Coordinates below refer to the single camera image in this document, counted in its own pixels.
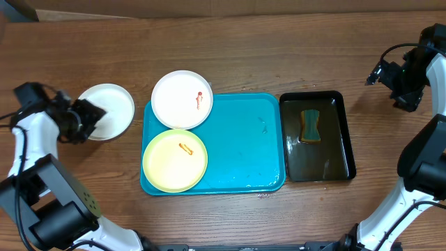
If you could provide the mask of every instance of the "black tray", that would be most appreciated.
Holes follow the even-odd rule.
[[[319,111],[320,142],[300,141],[300,113]],[[285,93],[280,97],[287,172],[292,181],[340,181],[356,176],[344,99],[338,91]]]

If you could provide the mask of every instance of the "wooden tabletop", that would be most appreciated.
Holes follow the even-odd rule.
[[[135,120],[120,138],[59,144],[60,161],[96,196],[102,213],[155,243],[289,244],[337,240],[376,209],[397,181],[404,146],[431,117],[430,88],[416,112],[392,108],[382,84],[364,86],[381,53],[416,43],[446,12],[351,13],[230,18],[7,24],[0,45],[0,114],[19,105],[12,89],[38,81],[72,97],[99,83],[126,88]],[[402,63],[404,50],[388,60]],[[139,184],[144,106],[156,82],[193,70],[215,93],[338,90],[344,96],[357,176],[351,182],[291,183],[258,194],[147,195]],[[0,132],[0,176],[14,138]],[[446,213],[431,208],[400,236],[405,250],[444,250]],[[23,250],[0,212],[0,249]]]

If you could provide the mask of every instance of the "white plate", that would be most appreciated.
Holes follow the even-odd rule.
[[[156,118],[173,129],[191,129],[206,120],[213,105],[209,83],[200,75],[177,70],[162,77],[152,92]]]
[[[119,136],[132,123],[134,115],[133,98],[124,88],[115,84],[99,84],[81,94],[107,113],[96,123],[96,129],[89,139],[107,140]]]

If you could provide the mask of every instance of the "brown wall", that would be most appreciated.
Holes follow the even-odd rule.
[[[121,17],[446,10],[445,0],[27,0],[35,9]]]

